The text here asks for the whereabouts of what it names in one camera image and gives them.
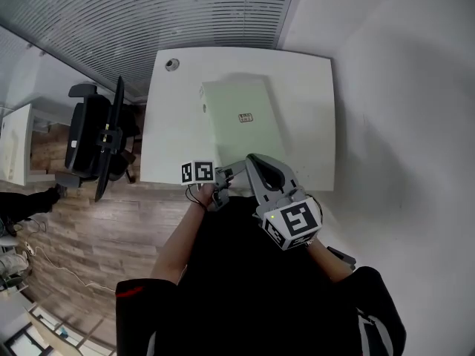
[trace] white wire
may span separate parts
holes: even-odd
[[[76,273],[72,272],[72,271],[69,270],[68,268],[63,268],[63,267],[59,267],[59,266],[54,265],[54,264],[51,262],[50,258],[46,255],[45,251],[43,251],[43,248],[41,248],[41,247],[39,247],[39,246],[35,247],[35,254],[32,254],[32,256],[36,256],[36,253],[37,253],[37,250],[36,250],[36,249],[41,249],[41,251],[43,252],[43,255],[46,257],[46,260],[48,260],[52,266],[54,266],[56,269],[63,269],[63,270],[69,271],[69,272],[70,272],[75,278],[77,278],[77,279],[79,280],[79,282],[82,283],[85,287],[89,287],[89,286],[92,286],[92,285],[96,285],[96,286],[99,286],[100,288],[107,289],[107,290],[112,291],[113,293],[115,293],[115,290],[112,290],[112,289],[110,289],[110,288],[108,288],[108,287],[102,286],[102,285],[100,285],[100,284],[98,284],[98,283],[95,283],[95,282],[91,282],[91,283],[86,284],[86,283],[82,282],[82,280],[81,280],[79,277],[77,277],[77,274],[76,274]]]

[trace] wooden floor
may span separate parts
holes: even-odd
[[[68,127],[54,125],[50,133],[34,133],[32,164],[50,172],[64,168]],[[137,161],[134,173],[140,172],[140,145],[134,147]],[[38,183],[22,188],[6,182],[1,191],[31,194],[53,183]],[[176,185],[137,182],[125,179],[110,182],[104,197],[94,202],[96,183],[69,189],[53,211],[33,218],[45,222],[47,232],[32,234],[28,242],[41,247],[51,261],[69,268],[86,283],[95,282],[115,289],[121,280],[148,277],[161,247],[189,206],[183,189]],[[19,232],[22,243],[38,226],[24,223]],[[43,306],[76,329],[88,332],[99,317],[105,322],[94,333],[97,340],[114,345],[114,293],[96,286],[84,287],[72,274],[55,269],[40,250],[31,257],[33,274],[28,277],[28,297],[50,298]]]

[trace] black and white marker cube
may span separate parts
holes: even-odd
[[[181,184],[215,183],[213,161],[190,161],[181,165]]]
[[[313,198],[264,214],[262,228],[284,251],[311,240],[321,228],[320,211]]]

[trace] light green box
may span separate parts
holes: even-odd
[[[214,134],[220,165],[250,153],[286,162],[281,135],[263,81],[204,82],[200,89],[205,115]]]

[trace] black pants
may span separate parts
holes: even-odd
[[[0,193],[0,214],[2,218],[7,217],[18,223],[31,215],[51,211],[58,199],[59,194],[55,188],[31,195]]]

